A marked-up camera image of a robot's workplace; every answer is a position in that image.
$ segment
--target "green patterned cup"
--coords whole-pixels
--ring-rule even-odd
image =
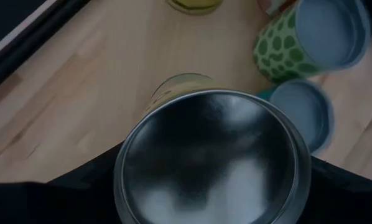
[[[359,0],[300,0],[260,31],[253,56],[267,79],[283,83],[351,67],[369,39]]]

